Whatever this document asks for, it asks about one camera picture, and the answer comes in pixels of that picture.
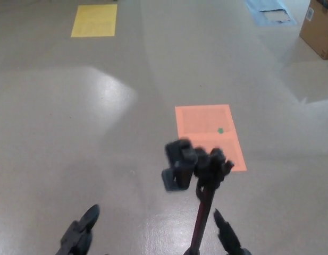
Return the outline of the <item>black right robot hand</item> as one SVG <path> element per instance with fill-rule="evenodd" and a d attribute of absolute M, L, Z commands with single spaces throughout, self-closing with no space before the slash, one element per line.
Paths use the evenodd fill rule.
<path fill-rule="evenodd" d="M 214 211 L 214 220 L 218 228 L 218 238 L 229 255 L 251 255 L 251 252 L 241 246 L 231 225 L 223 218 L 218 209 Z"/>

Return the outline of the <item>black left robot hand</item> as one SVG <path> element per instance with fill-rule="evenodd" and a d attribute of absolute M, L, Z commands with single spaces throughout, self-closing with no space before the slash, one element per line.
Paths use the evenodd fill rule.
<path fill-rule="evenodd" d="M 98 204 L 90 207 L 80 220 L 71 223 L 60 240 L 60 248 L 56 255 L 86 255 L 92 243 L 92 228 L 100 214 Z"/>

